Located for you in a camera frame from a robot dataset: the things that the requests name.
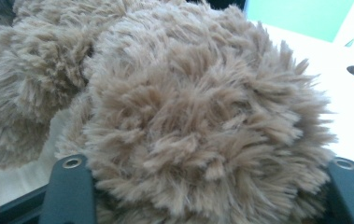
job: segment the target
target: stuffed animal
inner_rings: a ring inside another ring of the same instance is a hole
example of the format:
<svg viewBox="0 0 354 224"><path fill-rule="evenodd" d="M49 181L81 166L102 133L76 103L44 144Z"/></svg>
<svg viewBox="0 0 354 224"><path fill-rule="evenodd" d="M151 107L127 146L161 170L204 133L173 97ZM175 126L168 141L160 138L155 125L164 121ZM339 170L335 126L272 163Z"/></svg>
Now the stuffed animal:
<svg viewBox="0 0 354 224"><path fill-rule="evenodd" d="M323 212L328 100L230 6L16 0L0 25L0 168L82 153L102 223L301 223Z"/></svg>

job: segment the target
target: teddy bear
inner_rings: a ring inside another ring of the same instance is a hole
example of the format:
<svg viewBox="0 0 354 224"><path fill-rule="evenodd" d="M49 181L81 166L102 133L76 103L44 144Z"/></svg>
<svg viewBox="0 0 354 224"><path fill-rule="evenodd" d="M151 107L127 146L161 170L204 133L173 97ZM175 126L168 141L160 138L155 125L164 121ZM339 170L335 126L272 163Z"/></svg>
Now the teddy bear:
<svg viewBox="0 0 354 224"><path fill-rule="evenodd" d="M329 100L235 6L16 0L0 25L0 168L83 154L100 223L302 223L324 210Z"/></svg>

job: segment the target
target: white table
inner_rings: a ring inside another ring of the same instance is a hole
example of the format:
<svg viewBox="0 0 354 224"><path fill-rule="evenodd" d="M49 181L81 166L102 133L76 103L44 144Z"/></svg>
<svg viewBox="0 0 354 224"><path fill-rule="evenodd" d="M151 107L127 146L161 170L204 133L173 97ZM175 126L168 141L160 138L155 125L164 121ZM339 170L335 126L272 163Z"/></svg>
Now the white table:
<svg viewBox="0 0 354 224"><path fill-rule="evenodd" d="M354 51L272 26L266 28L275 44L285 39L295 50L297 59L309 58L311 65L307 74L322 74L318 88L328 92L332 98L329 108L337 113L329 118L334 119L330 127L338 135L339 142L329 147L338 156L354 161L354 76L347 71L347 67L354 64ZM61 114L52 121L50 140L39 161L31 162L21 169L0 171L0 204L18 198L49 181L51 166L55 162L51 156L54 140L60 133L65 116L67 115Z"/></svg>
<svg viewBox="0 0 354 224"><path fill-rule="evenodd" d="M334 120L329 127L338 136L338 143L329 148L338 156L354 161L354 76L347 71L348 66L354 65L354 49L264 26L275 44L284 39L297 59L309 59L307 74L321 74L317 88L326 91L331 98L329 109L335 114L326 118Z"/></svg>

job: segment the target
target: white surface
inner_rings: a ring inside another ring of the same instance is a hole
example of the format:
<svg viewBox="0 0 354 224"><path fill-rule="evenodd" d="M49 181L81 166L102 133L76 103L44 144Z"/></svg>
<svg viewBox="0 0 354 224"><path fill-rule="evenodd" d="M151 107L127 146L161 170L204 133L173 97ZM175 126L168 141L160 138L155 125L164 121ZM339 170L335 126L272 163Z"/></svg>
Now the white surface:
<svg viewBox="0 0 354 224"><path fill-rule="evenodd" d="M338 143L329 147L338 156L354 161L354 76L347 71L354 65L354 49L273 26L266 28L275 44L284 39L298 59L309 59L307 74L320 74L318 88L327 92L332 101L329 109L335 113L327 116L334 120L329 127L338 136Z"/></svg>

